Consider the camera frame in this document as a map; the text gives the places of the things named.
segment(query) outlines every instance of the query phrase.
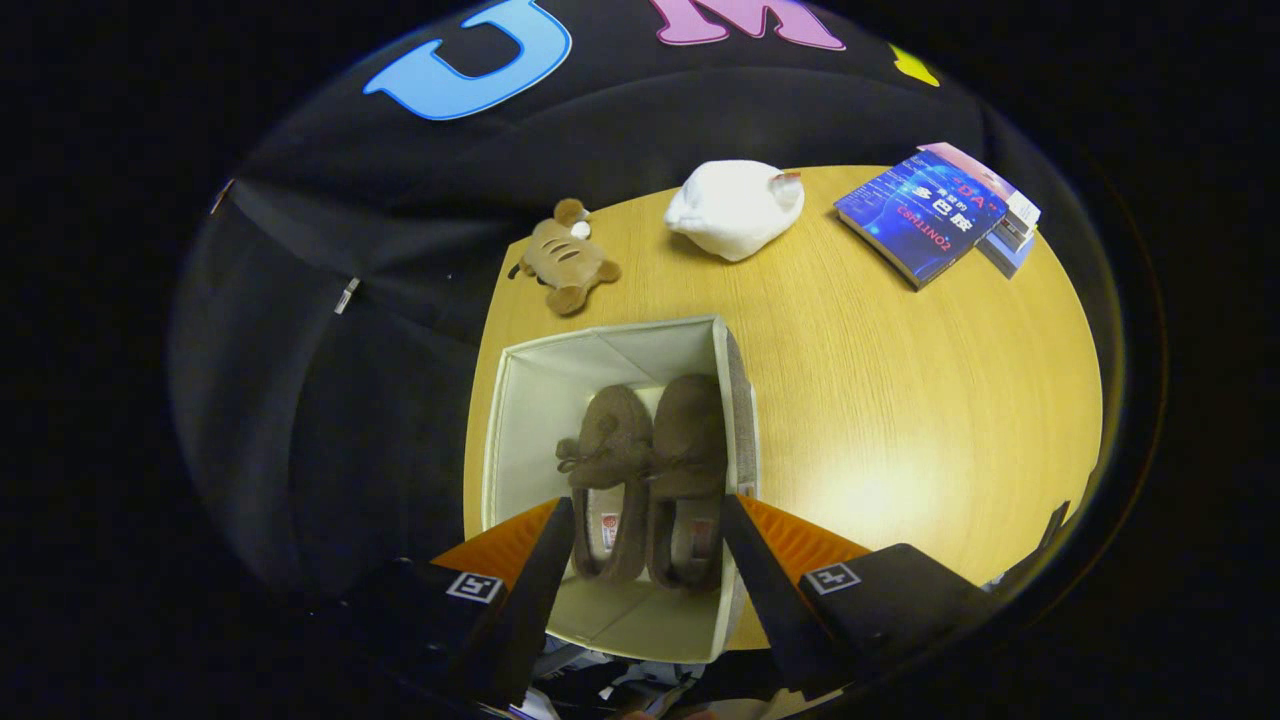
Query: brown slipper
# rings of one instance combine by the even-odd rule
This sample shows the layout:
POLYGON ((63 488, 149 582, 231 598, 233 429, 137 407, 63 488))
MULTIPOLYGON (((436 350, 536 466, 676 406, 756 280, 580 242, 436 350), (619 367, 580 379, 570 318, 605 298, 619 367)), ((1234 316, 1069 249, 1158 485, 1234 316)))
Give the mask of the brown slipper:
POLYGON ((649 579, 709 591, 721 582, 719 503, 728 446, 719 383, 685 375, 667 386, 653 421, 649 579))
POLYGON ((653 421, 626 386, 595 393, 576 441, 556 446, 573 501, 573 569, 584 579, 630 580, 644 569, 653 421))

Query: pink letter m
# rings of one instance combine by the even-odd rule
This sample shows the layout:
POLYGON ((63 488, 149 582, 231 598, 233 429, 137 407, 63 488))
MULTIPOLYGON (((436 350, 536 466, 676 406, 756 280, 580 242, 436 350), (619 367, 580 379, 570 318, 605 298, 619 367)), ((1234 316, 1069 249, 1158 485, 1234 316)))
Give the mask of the pink letter m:
POLYGON ((698 45, 728 37, 728 29, 707 22, 694 4, 716 13, 751 37, 764 37, 769 10, 778 19, 778 37, 824 50, 844 50, 845 44, 823 27, 803 4, 795 0, 649 0, 667 20, 658 40, 667 45, 698 45))

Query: brown plush toy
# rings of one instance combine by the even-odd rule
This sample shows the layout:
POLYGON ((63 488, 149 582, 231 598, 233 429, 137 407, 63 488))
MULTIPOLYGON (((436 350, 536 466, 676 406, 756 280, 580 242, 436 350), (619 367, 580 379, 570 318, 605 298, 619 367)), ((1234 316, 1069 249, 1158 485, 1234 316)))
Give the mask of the brown plush toy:
MULTIPOLYGON (((605 259, 604 250, 586 238, 590 227, 582 204, 572 197, 556 204, 556 213, 534 228, 529 247, 518 268, 526 275, 552 286, 547 306, 559 315, 570 315, 586 304, 586 293, 596 284, 613 282, 622 275, 617 263, 605 259)), ((512 268, 511 277, 515 277, 512 268)))

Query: round table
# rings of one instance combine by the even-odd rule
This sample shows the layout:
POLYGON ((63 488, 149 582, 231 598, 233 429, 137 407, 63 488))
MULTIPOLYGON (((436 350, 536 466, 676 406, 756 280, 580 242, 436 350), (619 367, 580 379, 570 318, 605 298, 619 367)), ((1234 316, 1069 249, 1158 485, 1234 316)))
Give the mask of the round table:
MULTIPOLYGON (((663 225, 676 188, 593 211, 591 241, 622 278, 570 318, 547 307, 548 287, 507 278, 527 238, 511 245, 471 389, 468 538, 481 530, 504 347, 709 313, 733 332, 755 387, 764 502, 872 550, 911 543, 974 584, 1033 551, 1064 501, 1078 507, 1098 460, 1102 386, 1084 311, 1046 238, 1012 279, 973 251, 916 292, 832 208, 884 168, 792 170, 804 211, 740 263, 663 225)), ((749 605, 728 650, 760 647, 749 605)))

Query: blue letter u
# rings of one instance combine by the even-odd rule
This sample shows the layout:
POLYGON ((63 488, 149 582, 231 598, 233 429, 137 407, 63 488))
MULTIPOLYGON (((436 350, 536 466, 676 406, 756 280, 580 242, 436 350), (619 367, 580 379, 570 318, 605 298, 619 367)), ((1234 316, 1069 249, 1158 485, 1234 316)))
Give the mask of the blue letter u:
POLYGON ((572 46, 564 26, 535 0, 507 0, 481 10, 462 27, 489 23, 520 45, 520 54, 506 67, 480 77, 467 77, 442 60, 433 40, 396 60, 365 85, 365 95, 379 90, 408 111, 429 120, 452 120, 479 113, 529 90, 549 76, 572 46))

